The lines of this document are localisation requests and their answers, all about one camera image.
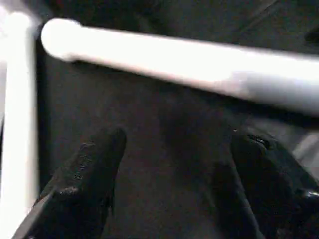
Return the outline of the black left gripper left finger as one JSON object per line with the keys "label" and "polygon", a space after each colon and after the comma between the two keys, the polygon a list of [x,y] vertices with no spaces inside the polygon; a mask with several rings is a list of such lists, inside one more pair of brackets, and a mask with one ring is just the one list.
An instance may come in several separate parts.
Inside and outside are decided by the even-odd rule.
{"label": "black left gripper left finger", "polygon": [[15,231],[15,239],[99,239],[126,147],[120,129],[103,129],[58,168]]}

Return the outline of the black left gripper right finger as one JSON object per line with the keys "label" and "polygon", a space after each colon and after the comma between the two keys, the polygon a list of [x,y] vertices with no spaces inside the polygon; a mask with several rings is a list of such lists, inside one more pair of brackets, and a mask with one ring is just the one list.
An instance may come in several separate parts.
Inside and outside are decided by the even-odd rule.
{"label": "black left gripper right finger", "polygon": [[268,239],[319,237],[319,183],[268,135],[238,131],[231,153],[260,231]]}

